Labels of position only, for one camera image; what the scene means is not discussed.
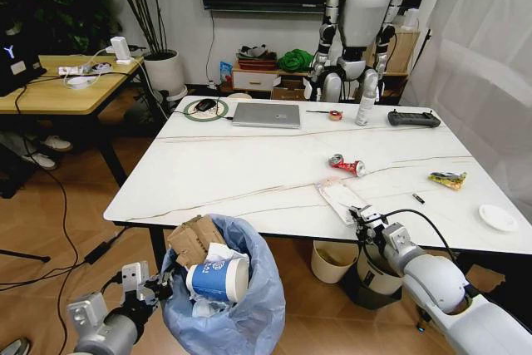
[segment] mouse pad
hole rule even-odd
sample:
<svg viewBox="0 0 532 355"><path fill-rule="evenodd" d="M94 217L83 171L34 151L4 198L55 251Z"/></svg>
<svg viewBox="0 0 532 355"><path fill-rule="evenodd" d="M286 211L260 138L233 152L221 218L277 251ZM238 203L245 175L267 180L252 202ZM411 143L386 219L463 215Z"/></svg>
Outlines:
<svg viewBox="0 0 532 355"><path fill-rule="evenodd" d="M207 111L194 111L194 107L196 107L196 104L198 104L202 100L203 99L192 101L183 110L185 116L189 120L198 122L215 121L225 116L225 114L227 114L227 111L229 111L229 106L227 105L227 103L221 101L220 99L217 100L218 110L216 110L216 106L214 106L213 108L210 108Z"/></svg>

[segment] mouse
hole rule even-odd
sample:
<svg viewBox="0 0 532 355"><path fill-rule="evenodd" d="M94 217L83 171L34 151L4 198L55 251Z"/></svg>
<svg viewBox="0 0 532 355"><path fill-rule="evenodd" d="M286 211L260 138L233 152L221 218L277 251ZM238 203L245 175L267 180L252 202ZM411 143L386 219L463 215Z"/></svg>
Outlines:
<svg viewBox="0 0 532 355"><path fill-rule="evenodd" d="M216 101L213 99L200 100L194 107L195 111L207 111L216 106Z"/></svg>

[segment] silver laptop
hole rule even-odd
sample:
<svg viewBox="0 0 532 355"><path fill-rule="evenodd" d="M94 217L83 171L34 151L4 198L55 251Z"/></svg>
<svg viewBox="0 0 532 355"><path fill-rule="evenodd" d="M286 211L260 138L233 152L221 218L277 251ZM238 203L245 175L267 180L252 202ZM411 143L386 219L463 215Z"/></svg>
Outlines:
<svg viewBox="0 0 532 355"><path fill-rule="evenodd" d="M299 106L240 102L234 112L233 125L299 129Z"/></svg>

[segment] logo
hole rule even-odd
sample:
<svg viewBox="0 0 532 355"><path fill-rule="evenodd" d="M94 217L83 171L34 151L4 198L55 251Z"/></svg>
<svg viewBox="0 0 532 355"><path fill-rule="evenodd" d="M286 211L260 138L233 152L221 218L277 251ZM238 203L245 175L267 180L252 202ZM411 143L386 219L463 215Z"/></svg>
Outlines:
<svg viewBox="0 0 532 355"><path fill-rule="evenodd" d="M224 267L225 261L222 262L214 262L213 263L213 269L214 270L220 270Z"/></svg>
<svg viewBox="0 0 532 355"><path fill-rule="evenodd" d="M12 60L15 59L15 55L13 54L13 45L10 47L4 47L3 50L7 52L7 54L11 57Z"/></svg>

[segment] wooden floor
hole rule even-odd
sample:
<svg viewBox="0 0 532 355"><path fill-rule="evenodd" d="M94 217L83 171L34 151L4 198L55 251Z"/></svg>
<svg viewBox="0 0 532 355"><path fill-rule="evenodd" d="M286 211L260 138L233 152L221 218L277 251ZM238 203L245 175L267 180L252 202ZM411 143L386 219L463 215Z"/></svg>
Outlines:
<svg viewBox="0 0 532 355"><path fill-rule="evenodd" d="M131 91L114 101L101 116L104 122L117 122L131 103ZM129 173L149 146L149 138L118 137L116 152ZM64 184L68 196L67 229L81 255L87 254L118 229L102 218L117 192L106 164L95 149L66 155L54 175ZM52 268L66 267L73 253L62 233L62 196L49 177L37 172L11 200L0 199L0 248L52 256L48 264L0 255L1 283L35 278ZM453 353L446 340L434 329L417 332L416 310L404 298L379 311L353 304L336 284L324 284L313 277L309 266L312 241L268 239L283 280L287 303L286 326L275 350L277 354L444 354ZM150 238L144 229L131 229L92 266L82 266L71 274L61 308L77 296L97 291L123 264L146 259L150 270L155 262ZM478 287L490 289L500 277L474 267L469 276ZM55 354L62 342L56 301L62 278L0 293L0 348L25 336L33 343L32 355ZM106 292L108 307L120 299L120 289ZM76 332L67 320L69 353ZM160 311L154 315L134 354L186 353L163 324Z"/></svg>

